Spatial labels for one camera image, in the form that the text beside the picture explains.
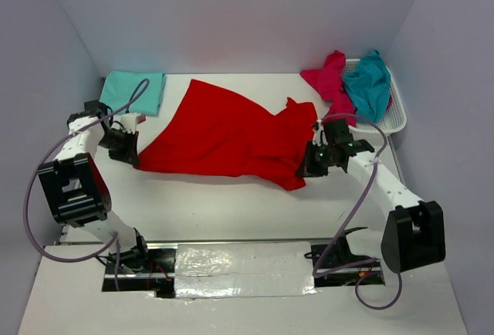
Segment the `mint green t shirt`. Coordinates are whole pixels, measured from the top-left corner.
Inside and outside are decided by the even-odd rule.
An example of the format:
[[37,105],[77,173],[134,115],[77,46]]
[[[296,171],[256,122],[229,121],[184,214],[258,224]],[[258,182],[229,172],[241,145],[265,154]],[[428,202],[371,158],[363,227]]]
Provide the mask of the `mint green t shirt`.
[[132,73],[113,70],[106,77],[100,102],[112,109],[118,109],[133,100],[142,90],[139,84],[149,80],[147,89],[130,105],[130,113],[142,113],[149,117],[157,117],[163,100],[166,75],[164,73]]

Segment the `red t shirt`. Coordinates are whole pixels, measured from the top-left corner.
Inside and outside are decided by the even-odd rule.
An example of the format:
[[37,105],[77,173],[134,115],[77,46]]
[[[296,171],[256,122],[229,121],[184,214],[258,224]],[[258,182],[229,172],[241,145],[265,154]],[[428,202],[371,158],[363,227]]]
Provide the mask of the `red t shirt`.
[[296,175],[313,138],[311,102],[286,99],[277,114],[248,98],[192,80],[171,122],[138,155],[140,171],[205,176],[255,176],[286,191],[306,184]]

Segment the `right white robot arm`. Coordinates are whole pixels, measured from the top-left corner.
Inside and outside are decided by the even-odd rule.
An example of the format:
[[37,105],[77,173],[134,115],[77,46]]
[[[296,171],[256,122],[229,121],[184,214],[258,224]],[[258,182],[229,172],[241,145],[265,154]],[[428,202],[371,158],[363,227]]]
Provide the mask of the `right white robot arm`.
[[441,206],[436,201],[423,201],[406,188],[380,162],[379,156],[383,150],[376,151],[365,140],[333,145],[306,143],[298,175],[304,178],[322,177],[329,174],[329,168],[339,167],[364,187],[350,214],[314,264],[314,277],[337,271],[337,268],[321,271],[320,267],[368,195],[387,218],[381,238],[381,255],[392,272],[399,274],[445,260],[445,227]]

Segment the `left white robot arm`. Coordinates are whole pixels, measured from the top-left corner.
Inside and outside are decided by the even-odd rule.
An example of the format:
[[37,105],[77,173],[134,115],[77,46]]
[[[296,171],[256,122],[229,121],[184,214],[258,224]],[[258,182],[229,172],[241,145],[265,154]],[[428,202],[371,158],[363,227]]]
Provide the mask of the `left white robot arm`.
[[113,127],[101,113],[73,114],[68,119],[70,139],[37,171],[55,222],[110,244],[111,260],[124,272],[147,269],[151,252],[142,234],[113,210],[109,188],[94,158],[103,147],[110,159],[137,166],[137,126],[144,121],[143,114],[125,113]]

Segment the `magenta pink t shirt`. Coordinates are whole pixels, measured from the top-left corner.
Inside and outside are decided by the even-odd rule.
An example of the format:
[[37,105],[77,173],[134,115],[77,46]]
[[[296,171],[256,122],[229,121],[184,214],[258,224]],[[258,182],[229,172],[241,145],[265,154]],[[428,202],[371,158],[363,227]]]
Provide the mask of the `magenta pink t shirt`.
[[344,118],[348,125],[355,127],[355,108],[343,84],[345,66],[345,54],[335,50],[326,57],[322,68],[303,69],[299,74],[325,103],[330,104],[327,114],[333,120]]

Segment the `white plastic basket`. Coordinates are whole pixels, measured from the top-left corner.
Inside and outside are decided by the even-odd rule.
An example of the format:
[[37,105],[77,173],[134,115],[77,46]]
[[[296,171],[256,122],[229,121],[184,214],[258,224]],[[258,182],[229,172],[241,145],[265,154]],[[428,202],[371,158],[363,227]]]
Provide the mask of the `white plastic basket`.
[[[407,116],[405,113],[404,105],[401,100],[398,87],[395,83],[394,76],[390,69],[387,67],[387,71],[390,74],[390,94],[391,94],[391,104],[386,109],[385,114],[381,120],[377,123],[377,126],[386,134],[395,134],[404,129],[407,123]],[[378,136],[379,132],[370,124],[357,121],[355,127],[350,126],[350,130],[354,134],[359,134],[361,136]]]

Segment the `teal blue t shirt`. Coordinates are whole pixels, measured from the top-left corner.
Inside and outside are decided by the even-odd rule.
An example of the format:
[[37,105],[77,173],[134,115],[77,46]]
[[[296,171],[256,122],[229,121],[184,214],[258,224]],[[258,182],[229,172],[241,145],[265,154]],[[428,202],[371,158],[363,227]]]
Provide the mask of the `teal blue t shirt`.
[[356,115],[377,124],[392,101],[391,74],[381,54],[374,50],[360,59],[357,66],[343,76],[343,82]]

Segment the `aluminium rail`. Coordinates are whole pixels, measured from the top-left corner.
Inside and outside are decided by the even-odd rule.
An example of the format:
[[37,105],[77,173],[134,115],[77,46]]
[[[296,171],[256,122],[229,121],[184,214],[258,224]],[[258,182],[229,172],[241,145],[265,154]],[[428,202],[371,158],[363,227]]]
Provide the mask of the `aluminium rail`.
[[309,242],[329,243],[333,238],[287,238],[287,239],[192,239],[192,240],[150,240],[148,245],[177,244],[237,244],[237,243],[271,243],[271,242]]

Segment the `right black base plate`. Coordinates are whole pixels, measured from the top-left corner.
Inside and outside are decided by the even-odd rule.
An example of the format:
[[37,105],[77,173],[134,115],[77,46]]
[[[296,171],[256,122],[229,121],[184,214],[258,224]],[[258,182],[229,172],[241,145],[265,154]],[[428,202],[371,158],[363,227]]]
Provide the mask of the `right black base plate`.
[[[327,246],[325,244],[311,245],[310,250],[304,254],[304,257],[306,259],[311,260],[313,262],[313,265],[316,265],[316,262],[318,261],[318,259],[320,258],[326,247]],[[335,244],[335,246],[329,252],[327,257],[323,260],[320,270],[333,269],[350,263],[361,262],[369,258],[370,257],[366,255],[356,255],[352,253],[348,243],[343,239],[341,239],[339,242]],[[340,271],[337,271],[337,273],[361,272],[372,269],[379,269],[380,267],[381,265],[379,262],[368,262],[368,263],[361,263],[358,266],[343,268]]]

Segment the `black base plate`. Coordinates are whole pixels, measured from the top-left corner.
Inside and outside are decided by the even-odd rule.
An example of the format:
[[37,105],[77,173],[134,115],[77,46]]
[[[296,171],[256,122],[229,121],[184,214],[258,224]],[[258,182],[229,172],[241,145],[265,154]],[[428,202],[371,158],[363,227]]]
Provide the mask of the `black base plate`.
[[[320,258],[326,247],[327,246],[325,244],[311,245],[310,250],[304,254],[304,257],[306,259],[311,260],[313,262],[313,265],[316,265],[316,262],[318,261],[318,259]],[[329,252],[327,257],[323,260],[320,270],[333,269],[350,263],[361,262],[369,258],[370,257],[366,255],[356,255],[352,253],[348,243],[343,239],[341,239],[339,242],[335,244],[335,246]],[[380,267],[381,265],[379,262],[368,262],[368,263],[361,263],[358,266],[343,268],[340,271],[337,271],[337,273],[361,272],[372,269],[379,269]]]
[[168,248],[148,249],[145,254],[125,252],[120,256],[119,274],[152,272],[174,273],[176,250]]

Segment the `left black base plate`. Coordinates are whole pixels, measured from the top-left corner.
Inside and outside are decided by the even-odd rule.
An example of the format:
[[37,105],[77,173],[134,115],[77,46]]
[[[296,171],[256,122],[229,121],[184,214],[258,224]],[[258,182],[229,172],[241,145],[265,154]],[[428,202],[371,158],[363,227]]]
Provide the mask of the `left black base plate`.
[[125,252],[120,256],[119,274],[152,272],[174,273],[176,250],[168,248],[148,249],[145,254]]

